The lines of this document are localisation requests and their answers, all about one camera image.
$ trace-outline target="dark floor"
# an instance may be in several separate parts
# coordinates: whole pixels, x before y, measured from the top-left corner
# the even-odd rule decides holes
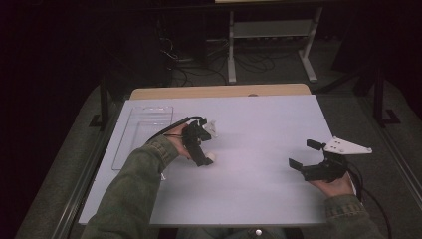
[[[249,61],[244,67],[237,64],[239,85],[304,83],[310,89],[316,90],[343,75],[330,69],[340,46],[337,40],[318,40],[313,46],[310,59],[318,76],[316,84],[308,82],[296,54],[301,41],[278,44],[283,47],[273,49],[271,55],[256,53],[256,49],[248,49],[248,45],[238,50],[238,61]],[[173,87],[215,86],[227,82],[225,57],[211,62],[208,67],[212,70],[197,68],[195,63],[179,64],[178,67],[180,70],[173,71]],[[389,124],[386,128],[381,128],[372,117],[372,91],[366,97],[356,97],[352,91],[355,82],[356,79],[353,79],[329,94],[317,95],[319,104],[334,135],[370,145],[373,149],[374,154],[351,157],[349,160],[359,168],[365,187],[384,208],[391,224],[393,238],[420,238],[421,201],[418,195],[412,193],[412,186],[420,187],[417,181],[422,181],[422,163],[419,160],[422,148],[418,146],[422,143],[422,121],[409,109],[400,91],[387,83],[384,105],[397,113],[401,124]],[[68,233],[69,238],[80,237],[84,226],[77,223],[78,211],[75,212],[77,216],[72,227],[68,228],[69,232],[66,228],[61,228],[64,234],[58,234],[57,224],[63,211],[70,206],[69,197],[74,193],[74,187],[80,180],[80,173],[94,145],[103,136],[97,127],[89,127],[93,116],[99,113],[99,89],[95,89],[81,108],[17,238],[49,238],[53,234],[57,236]],[[409,175],[409,171],[403,169],[406,165],[414,175]],[[386,235],[384,219],[368,196],[365,197],[364,206],[381,232]],[[307,239],[327,238],[327,230],[324,227],[302,230]]]

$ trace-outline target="green jacket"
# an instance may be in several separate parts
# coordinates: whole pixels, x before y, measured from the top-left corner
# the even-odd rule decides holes
[[[160,173],[177,156],[175,147],[162,135],[136,149],[108,187],[82,238],[148,238]],[[356,197],[329,198],[325,206],[336,238],[383,238]]]

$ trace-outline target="table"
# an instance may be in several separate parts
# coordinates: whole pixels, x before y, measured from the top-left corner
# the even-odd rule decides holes
[[[316,97],[300,84],[135,90],[123,106],[80,223],[86,224],[96,213],[117,175],[112,164],[130,112],[140,106],[172,107],[173,121],[208,117],[217,121],[219,133],[202,143],[204,151],[217,154],[214,164],[198,168],[176,158],[166,169],[151,225],[325,223],[324,196],[288,166],[289,157],[304,164],[321,162],[322,154],[307,148],[306,140],[331,138]]]

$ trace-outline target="dark background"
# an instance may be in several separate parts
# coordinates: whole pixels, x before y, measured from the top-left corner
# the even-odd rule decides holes
[[[140,6],[118,3],[118,7]],[[386,79],[422,118],[419,8],[413,1],[369,3],[325,8],[316,37],[343,40],[334,63],[337,70],[353,71],[376,55]],[[87,11],[110,4],[1,2],[2,238],[15,235],[79,109],[101,78],[106,78],[115,101],[122,101],[134,88],[166,87],[171,72],[166,70],[168,59],[159,53],[160,37],[173,38],[177,48],[199,61],[204,59],[204,39],[227,37],[224,12],[105,16]],[[280,12],[266,16],[277,17]],[[243,12],[240,17],[256,15]],[[157,19],[166,24],[157,27]]]

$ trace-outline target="floor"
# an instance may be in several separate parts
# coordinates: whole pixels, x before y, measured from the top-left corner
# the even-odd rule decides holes
[[[239,42],[235,52],[237,84],[304,83],[311,90],[317,90],[343,76],[343,73],[330,69],[340,41],[318,40],[310,54],[318,83],[309,83],[296,53],[302,43],[301,39]],[[221,41],[218,44],[221,45],[211,46],[214,51],[210,51],[212,54],[206,68],[195,62],[178,64],[173,69],[172,87],[227,85],[226,58],[217,51],[224,48],[226,43]],[[321,109],[332,134],[370,145],[373,149],[371,155],[351,156],[348,159],[359,168],[365,188],[385,210],[392,238],[420,238],[422,202],[418,196],[422,182],[422,162],[419,156],[422,154],[419,146],[422,145],[422,121],[407,107],[400,91],[386,83],[384,106],[394,110],[401,123],[381,128],[371,116],[373,93],[370,92],[366,97],[356,97],[352,92],[355,81],[352,79],[328,94],[317,95]],[[111,104],[111,121],[113,116],[118,115],[118,109],[119,103]],[[88,186],[81,183],[81,174],[86,172],[87,163],[93,154],[101,154],[96,148],[102,145],[109,133],[107,130],[100,131],[98,127],[90,127],[93,116],[99,113],[100,94],[99,89],[96,89],[81,108],[16,238],[80,238],[84,226],[77,221],[83,204],[69,198],[85,193],[78,191],[81,185]],[[363,204],[380,231],[387,235],[384,218],[374,201],[365,196]],[[64,222],[62,215],[67,216],[67,223],[58,226],[58,223]],[[328,237],[324,226],[302,230],[306,239]]]

